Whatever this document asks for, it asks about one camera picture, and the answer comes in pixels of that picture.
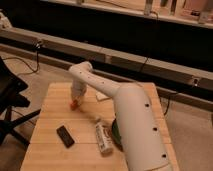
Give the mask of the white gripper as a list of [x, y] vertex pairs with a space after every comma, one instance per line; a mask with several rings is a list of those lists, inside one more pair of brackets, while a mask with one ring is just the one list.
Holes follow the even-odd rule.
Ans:
[[82, 99], [86, 93], [87, 86], [85, 83], [73, 80], [71, 86], [71, 98], [77, 100], [77, 104], [80, 106], [83, 104], [84, 99]]

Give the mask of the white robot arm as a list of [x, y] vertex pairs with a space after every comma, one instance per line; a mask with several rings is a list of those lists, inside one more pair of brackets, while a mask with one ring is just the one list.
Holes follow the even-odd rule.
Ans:
[[86, 85], [113, 99], [121, 144], [129, 171], [173, 171], [166, 147], [144, 88], [119, 83], [92, 73], [90, 62], [69, 68], [73, 78], [72, 99], [81, 98]]

